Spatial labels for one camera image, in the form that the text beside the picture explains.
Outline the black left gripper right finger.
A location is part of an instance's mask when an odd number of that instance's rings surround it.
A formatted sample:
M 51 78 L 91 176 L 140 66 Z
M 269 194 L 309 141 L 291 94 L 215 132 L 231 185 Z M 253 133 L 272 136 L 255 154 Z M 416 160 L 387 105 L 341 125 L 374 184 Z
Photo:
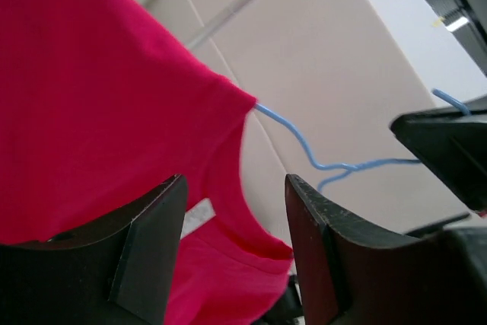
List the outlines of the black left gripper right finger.
M 417 238 L 371 223 L 285 178 L 285 205 L 308 324 L 484 324 L 486 229 Z

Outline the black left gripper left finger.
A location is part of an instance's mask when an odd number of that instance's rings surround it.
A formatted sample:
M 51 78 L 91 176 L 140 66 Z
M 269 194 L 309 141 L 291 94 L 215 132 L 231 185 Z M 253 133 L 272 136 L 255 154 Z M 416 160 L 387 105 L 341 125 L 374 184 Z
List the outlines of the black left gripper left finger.
M 188 186 L 176 175 L 48 241 L 1 248 L 3 324 L 161 324 Z

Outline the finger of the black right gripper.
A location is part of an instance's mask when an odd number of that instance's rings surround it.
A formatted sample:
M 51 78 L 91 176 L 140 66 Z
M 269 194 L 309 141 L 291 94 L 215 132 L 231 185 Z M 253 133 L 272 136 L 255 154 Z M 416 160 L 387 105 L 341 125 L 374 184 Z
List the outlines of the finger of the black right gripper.
M 469 209 L 486 210 L 485 110 L 407 113 L 390 131 Z

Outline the blue wire hanger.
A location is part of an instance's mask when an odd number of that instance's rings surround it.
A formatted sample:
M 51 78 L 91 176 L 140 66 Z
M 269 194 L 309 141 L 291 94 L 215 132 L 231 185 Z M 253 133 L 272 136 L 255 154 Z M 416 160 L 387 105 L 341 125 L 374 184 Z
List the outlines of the blue wire hanger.
M 277 113 L 271 111 L 269 108 L 263 106 L 262 104 L 256 104 L 255 109 L 259 112 L 263 113 L 264 115 L 268 116 L 269 118 L 273 119 L 277 123 L 284 126 L 288 131 L 290 131 L 294 137 L 298 140 L 301 147 L 304 150 L 310 164 L 317 170 L 344 170 L 343 173 L 335 175 L 333 177 L 326 178 L 322 180 L 318 186 L 317 190 L 321 192 L 323 187 L 329 183 L 335 182 L 337 180 L 345 179 L 348 175 L 353 174 L 355 172 L 361 172 L 365 170 L 370 170 L 378 167 L 382 167 L 385 165 L 417 165 L 421 164 L 420 160 L 417 159 L 404 159 L 404 158 L 382 158 L 376 159 L 373 161 L 366 161 L 357 164 L 347 164 L 347 163 L 335 163 L 335 164 L 320 164 L 314 157 L 313 152 L 305 137 L 298 131 L 298 129 L 286 120 L 284 117 L 278 115 Z

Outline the red t shirt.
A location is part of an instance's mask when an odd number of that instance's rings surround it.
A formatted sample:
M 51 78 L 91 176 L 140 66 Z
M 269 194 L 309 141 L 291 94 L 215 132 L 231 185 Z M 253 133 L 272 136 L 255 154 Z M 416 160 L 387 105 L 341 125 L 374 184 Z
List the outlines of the red t shirt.
M 255 106 L 133 0 L 1 0 L 1 248 L 48 241 L 180 175 L 161 324 L 258 321 L 293 254 L 244 198 Z

